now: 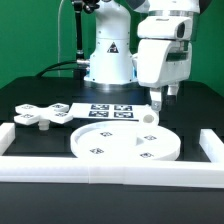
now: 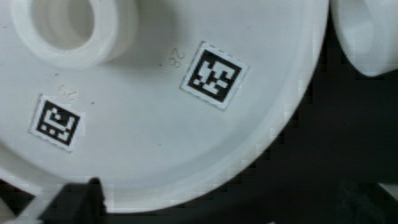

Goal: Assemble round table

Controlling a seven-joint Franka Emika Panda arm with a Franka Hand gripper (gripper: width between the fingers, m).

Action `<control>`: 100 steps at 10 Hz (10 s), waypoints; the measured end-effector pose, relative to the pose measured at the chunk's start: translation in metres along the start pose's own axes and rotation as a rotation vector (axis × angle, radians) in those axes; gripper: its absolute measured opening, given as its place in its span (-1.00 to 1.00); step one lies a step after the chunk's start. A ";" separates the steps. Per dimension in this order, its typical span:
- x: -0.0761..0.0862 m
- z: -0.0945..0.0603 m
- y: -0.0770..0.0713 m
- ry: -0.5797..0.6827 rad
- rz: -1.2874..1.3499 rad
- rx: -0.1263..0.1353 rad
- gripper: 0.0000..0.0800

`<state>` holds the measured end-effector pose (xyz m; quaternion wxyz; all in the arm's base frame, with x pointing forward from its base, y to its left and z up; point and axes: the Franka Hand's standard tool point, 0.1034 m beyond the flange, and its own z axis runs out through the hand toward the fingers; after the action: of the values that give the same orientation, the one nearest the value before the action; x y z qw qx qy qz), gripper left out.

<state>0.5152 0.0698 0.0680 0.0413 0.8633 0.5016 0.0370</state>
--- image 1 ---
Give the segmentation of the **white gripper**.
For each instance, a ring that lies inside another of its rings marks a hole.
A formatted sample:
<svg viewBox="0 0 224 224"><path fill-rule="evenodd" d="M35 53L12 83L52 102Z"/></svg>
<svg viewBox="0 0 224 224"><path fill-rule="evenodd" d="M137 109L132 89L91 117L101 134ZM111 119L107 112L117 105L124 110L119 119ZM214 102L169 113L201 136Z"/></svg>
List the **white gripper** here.
<svg viewBox="0 0 224 224"><path fill-rule="evenodd" d="M179 82L190 75L193 20L181 16L148 16L138 25L137 78L150 87L151 107L162 108L162 87L168 86L167 103L175 104Z"/></svg>

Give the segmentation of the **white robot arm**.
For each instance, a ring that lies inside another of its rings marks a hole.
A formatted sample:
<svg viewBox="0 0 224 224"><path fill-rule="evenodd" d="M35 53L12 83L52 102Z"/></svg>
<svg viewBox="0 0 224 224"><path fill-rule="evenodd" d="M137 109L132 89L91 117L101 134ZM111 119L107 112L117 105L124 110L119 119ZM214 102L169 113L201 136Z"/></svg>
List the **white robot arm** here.
<svg viewBox="0 0 224 224"><path fill-rule="evenodd" d="M99 0L96 48L85 82L104 90L131 83L150 89L151 107L162 107L162 89L175 96L190 75L199 0L126 0L129 9L147 17L137 28L137 52L130 52L131 16L114 0Z"/></svg>

